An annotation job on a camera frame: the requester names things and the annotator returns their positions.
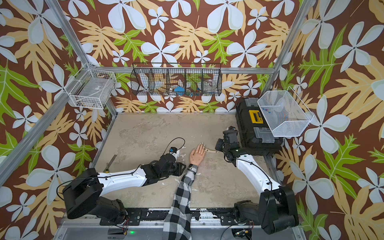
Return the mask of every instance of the yellow label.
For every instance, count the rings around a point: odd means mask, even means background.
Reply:
[[[252,123],[264,123],[259,110],[249,110],[249,115],[251,116]]]

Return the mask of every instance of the gray toolbox clip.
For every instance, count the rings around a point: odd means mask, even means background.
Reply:
[[[275,143],[275,139],[278,137],[274,137],[272,131],[266,127],[254,127],[256,138],[261,138],[262,143]]]
[[[257,100],[259,100],[259,98],[246,98],[245,104],[247,107],[258,107],[259,104],[257,104]]]

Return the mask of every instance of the mannequin hand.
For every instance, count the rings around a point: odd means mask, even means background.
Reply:
[[[189,155],[189,163],[199,166],[205,156],[203,143],[199,144],[196,149],[192,150]]]

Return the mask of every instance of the black toolbox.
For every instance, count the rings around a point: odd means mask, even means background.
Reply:
[[[283,137],[274,137],[257,104],[258,98],[243,98],[236,105],[241,144],[255,156],[271,156],[281,150]]]

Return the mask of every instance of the white wire basket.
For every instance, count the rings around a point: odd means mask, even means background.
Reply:
[[[297,98],[307,107],[298,95]],[[267,91],[257,103],[274,137],[298,137],[314,118],[308,107],[305,113],[285,90]]]
[[[68,92],[76,107],[104,109],[115,89],[116,76],[111,71],[84,66],[77,75],[76,85]]]

